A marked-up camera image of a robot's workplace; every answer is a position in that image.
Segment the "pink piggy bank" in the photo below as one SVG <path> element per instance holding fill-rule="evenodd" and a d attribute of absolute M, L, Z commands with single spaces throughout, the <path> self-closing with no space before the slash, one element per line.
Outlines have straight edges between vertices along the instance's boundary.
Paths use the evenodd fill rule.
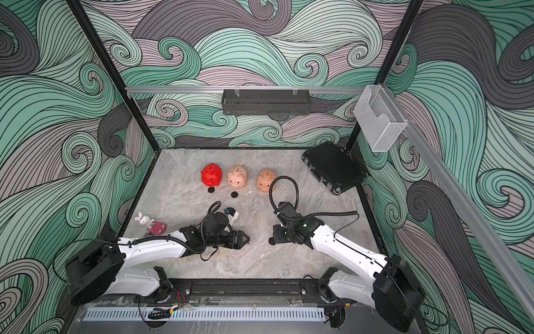
<path fill-rule="evenodd" d="M 243 166 L 235 166 L 228 173 L 228 185 L 235 189 L 242 189 L 247 185 L 248 172 Z"/>
<path fill-rule="evenodd" d="M 257 189 L 261 193 L 268 193 L 269 190 L 273 187 L 272 183 L 276 177 L 277 175 L 269 169 L 265 169 L 261 171 L 257 177 L 257 182 L 256 182 Z"/>

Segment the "red piggy bank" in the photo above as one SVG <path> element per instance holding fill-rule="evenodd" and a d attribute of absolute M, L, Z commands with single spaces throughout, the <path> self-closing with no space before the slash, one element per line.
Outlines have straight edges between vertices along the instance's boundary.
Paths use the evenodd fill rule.
<path fill-rule="evenodd" d="M 201 171 L 201 181 L 205 186 L 208 187 L 219 186 L 223 178 L 222 174 L 221 167 L 211 163 L 206 165 Z"/>

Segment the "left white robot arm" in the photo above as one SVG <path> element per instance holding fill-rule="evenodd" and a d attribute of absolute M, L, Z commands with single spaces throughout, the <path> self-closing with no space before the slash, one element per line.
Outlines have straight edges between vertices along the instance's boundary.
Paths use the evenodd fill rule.
<path fill-rule="evenodd" d="M 172 283 L 162 267 L 142 269 L 141 264 L 161 259 L 201 255 L 209 247 L 240 250 L 250 238 L 232 228 L 230 215 L 208 214 L 200 225 L 180 228 L 167 235 L 117 237 L 112 232 L 93 239 L 65 263 L 70 302 L 90 303 L 110 294 L 135 294 L 154 301 L 168 298 Z"/>

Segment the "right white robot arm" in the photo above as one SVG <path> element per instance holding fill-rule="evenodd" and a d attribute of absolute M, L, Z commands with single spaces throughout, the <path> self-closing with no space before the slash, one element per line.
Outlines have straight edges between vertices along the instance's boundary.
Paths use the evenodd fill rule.
<path fill-rule="evenodd" d="M 327 292 L 334 299 L 370 306 L 390 326 L 408 332 L 426 294 L 405 259 L 372 252 L 334 231 L 318 214 L 303 216 L 288 202 L 281 202 L 273 211 L 280 224 L 274 226 L 270 244 L 303 244 L 334 258 L 352 272 L 328 274 Z"/>

